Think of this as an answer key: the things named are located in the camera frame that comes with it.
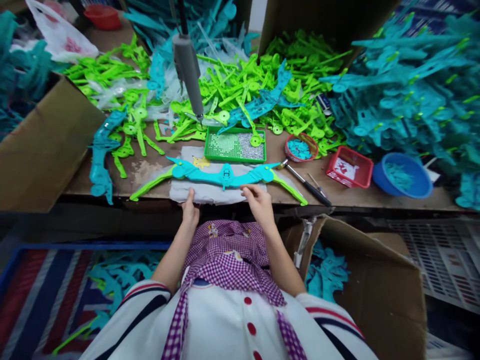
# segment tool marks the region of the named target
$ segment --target purple checkered fabric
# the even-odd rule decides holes
[[[185,267],[190,266],[180,288],[180,299],[170,324],[161,360],[179,360],[188,327],[187,290],[201,278],[225,290],[262,295],[272,306],[287,303],[269,271],[267,247],[256,222],[216,220],[199,226],[193,236]],[[285,348],[291,360],[306,360],[304,349],[285,315],[276,311]]]

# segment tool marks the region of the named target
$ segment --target white plastic crate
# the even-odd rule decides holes
[[[389,220],[423,270],[425,294],[480,314],[480,222]]]
[[[428,360],[473,360],[471,352],[432,335],[426,334],[426,358]]]

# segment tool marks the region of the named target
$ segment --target small red bowl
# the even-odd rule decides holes
[[[311,153],[311,158],[301,159],[301,158],[296,157],[295,155],[292,154],[292,152],[289,149],[289,141],[290,140],[295,140],[295,139],[299,139],[299,140],[305,142],[308,145],[308,148],[309,148],[310,153]],[[317,157],[317,155],[319,154],[319,145],[317,144],[317,142],[312,137],[308,136],[307,134],[305,134],[303,132],[299,133],[298,136],[295,136],[294,134],[291,134],[285,141],[285,154],[292,161],[294,161],[296,163],[304,163],[304,162],[307,162],[307,161],[314,160]]]
[[[119,12],[111,6],[89,5],[83,13],[99,30],[112,31],[122,27]]]

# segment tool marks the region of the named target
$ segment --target hand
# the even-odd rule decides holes
[[[194,227],[199,224],[200,209],[194,205],[195,190],[191,187],[185,202],[180,204],[183,210],[183,222]]]
[[[251,213],[263,231],[275,227],[272,197],[258,185],[248,184],[240,186],[242,196],[246,197]]]

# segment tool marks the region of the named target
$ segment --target white shirt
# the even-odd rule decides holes
[[[187,290],[184,360],[288,360],[275,309],[290,321],[308,359],[377,359],[337,304],[282,291],[287,305],[275,308],[257,293],[205,283],[196,280]],[[159,282],[140,281],[80,359],[160,360],[179,298]]]

